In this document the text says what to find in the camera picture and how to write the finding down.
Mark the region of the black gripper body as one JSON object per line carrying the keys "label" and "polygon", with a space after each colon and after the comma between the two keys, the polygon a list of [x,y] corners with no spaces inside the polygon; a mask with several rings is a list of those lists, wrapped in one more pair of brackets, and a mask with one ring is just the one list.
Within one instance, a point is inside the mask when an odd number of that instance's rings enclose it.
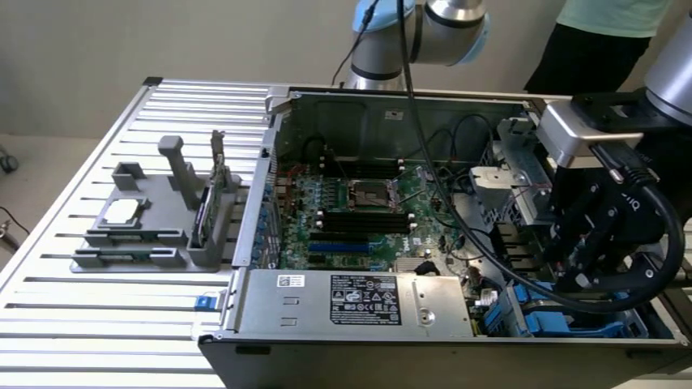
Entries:
{"label": "black gripper body", "polygon": [[557,168],[550,197],[553,212],[578,201],[586,201],[585,232],[601,221],[617,222],[606,254],[629,254],[639,245],[659,240],[663,221],[654,207],[634,190],[621,189],[603,169]]}

